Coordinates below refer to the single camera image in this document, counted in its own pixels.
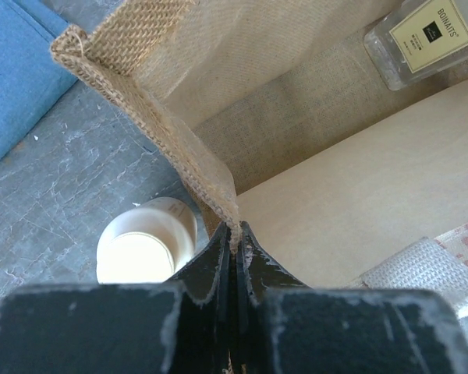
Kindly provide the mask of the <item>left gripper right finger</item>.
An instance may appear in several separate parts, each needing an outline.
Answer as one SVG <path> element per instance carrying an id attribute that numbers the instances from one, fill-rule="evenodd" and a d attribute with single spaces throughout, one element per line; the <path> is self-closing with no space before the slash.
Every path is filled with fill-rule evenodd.
<path id="1" fill-rule="evenodd" d="M 241 229 L 235 372 L 468 373 L 463 331 L 434 292 L 313 289 Z"/>

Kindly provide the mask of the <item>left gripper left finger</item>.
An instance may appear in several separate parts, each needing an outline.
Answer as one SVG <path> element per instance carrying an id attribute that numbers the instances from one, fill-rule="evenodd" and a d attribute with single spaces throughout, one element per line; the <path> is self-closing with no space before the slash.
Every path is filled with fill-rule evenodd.
<path id="1" fill-rule="evenodd" d="M 0 373 L 226 373 L 230 231 L 160 284 L 38 284 L 0 305 Z"/>

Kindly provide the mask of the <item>brown canvas tote bag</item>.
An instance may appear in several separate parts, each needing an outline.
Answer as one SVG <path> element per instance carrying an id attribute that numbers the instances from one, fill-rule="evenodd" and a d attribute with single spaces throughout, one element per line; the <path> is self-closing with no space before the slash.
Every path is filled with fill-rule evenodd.
<path id="1" fill-rule="evenodd" d="M 404 1 L 126 1 L 54 60 L 124 111 L 209 231 L 312 286 L 468 309 L 468 59 L 390 90 L 365 35 Z"/>

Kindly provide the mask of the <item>clear square perfume bottle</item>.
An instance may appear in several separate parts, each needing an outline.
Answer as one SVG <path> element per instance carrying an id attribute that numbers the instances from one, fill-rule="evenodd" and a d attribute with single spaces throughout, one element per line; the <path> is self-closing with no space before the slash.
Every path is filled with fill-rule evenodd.
<path id="1" fill-rule="evenodd" d="M 401 90 L 468 59 L 468 0 L 404 1 L 363 43 L 386 86 Z"/>

